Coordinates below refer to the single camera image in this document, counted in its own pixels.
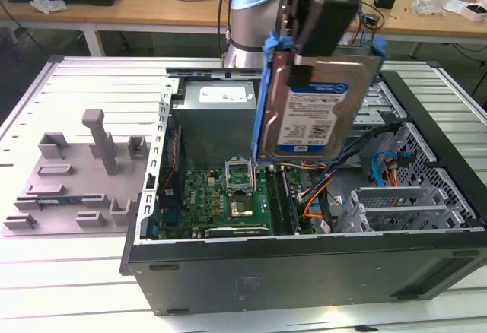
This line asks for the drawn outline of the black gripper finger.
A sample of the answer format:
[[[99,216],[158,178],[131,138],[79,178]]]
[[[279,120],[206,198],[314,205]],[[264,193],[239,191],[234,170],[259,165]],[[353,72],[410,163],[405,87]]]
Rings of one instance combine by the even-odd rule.
[[[288,86],[308,86],[314,82],[325,82],[329,75],[325,69],[330,56],[306,57],[294,54],[290,59]]]

